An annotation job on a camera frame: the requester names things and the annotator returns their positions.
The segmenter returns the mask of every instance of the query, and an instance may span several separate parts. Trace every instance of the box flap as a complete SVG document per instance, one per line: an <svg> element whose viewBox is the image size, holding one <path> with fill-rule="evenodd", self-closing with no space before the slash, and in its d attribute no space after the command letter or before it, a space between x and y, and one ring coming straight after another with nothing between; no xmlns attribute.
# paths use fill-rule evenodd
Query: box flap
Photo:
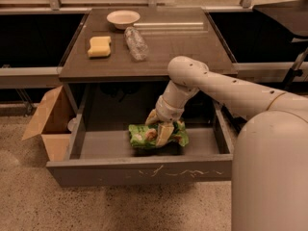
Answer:
<svg viewBox="0 0 308 231"><path fill-rule="evenodd" d="M41 135L50 161L62 161L69 144L70 134Z"/></svg>
<svg viewBox="0 0 308 231"><path fill-rule="evenodd" d="M65 133L66 126L73 116L63 87L49 90L42 97L22 139L26 140L42 133Z"/></svg>

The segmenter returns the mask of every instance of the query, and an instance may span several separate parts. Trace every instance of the white bowl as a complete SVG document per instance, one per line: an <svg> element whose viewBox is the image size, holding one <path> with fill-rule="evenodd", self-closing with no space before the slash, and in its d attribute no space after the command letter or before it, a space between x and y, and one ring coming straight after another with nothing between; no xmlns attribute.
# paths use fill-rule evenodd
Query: white bowl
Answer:
<svg viewBox="0 0 308 231"><path fill-rule="evenodd" d="M141 16L137 12L132 11L116 11L107 15L107 20L120 30L133 26L140 18Z"/></svg>

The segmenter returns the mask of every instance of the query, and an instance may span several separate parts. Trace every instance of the speckled floor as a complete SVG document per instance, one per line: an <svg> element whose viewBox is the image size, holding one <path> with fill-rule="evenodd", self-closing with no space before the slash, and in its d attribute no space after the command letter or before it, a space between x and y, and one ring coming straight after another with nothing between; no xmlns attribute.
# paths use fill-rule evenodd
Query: speckled floor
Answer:
<svg viewBox="0 0 308 231"><path fill-rule="evenodd" d="M29 117L0 107L0 231L231 230L231 183L62 189Z"/></svg>

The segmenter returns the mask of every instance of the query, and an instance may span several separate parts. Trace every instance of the green plastic bag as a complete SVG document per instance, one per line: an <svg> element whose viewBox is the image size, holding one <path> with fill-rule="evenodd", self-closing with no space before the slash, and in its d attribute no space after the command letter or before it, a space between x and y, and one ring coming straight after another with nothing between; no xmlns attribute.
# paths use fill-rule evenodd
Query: green plastic bag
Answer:
<svg viewBox="0 0 308 231"><path fill-rule="evenodd" d="M158 136L159 123L151 125L129 125L130 143L134 148L157 148L156 139ZM177 142L181 146L189 143L189 137L186 132L185 122L178 120L173 122L174 130L167 143Z"/></svg>

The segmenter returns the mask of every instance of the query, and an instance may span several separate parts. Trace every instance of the drawer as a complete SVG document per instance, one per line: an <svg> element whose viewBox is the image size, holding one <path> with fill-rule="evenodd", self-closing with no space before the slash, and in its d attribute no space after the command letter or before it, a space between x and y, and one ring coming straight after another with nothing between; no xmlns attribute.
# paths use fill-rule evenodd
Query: drawer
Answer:
<svg viewBox="0 0 308 231"><path fill-rule="evenodd" d="M63 160L47 168L63 187L231 179L233 144L219 106L203 93L183 118L190 142L135 149L129 124L142 124L167 82L88 84Z"/></svg>

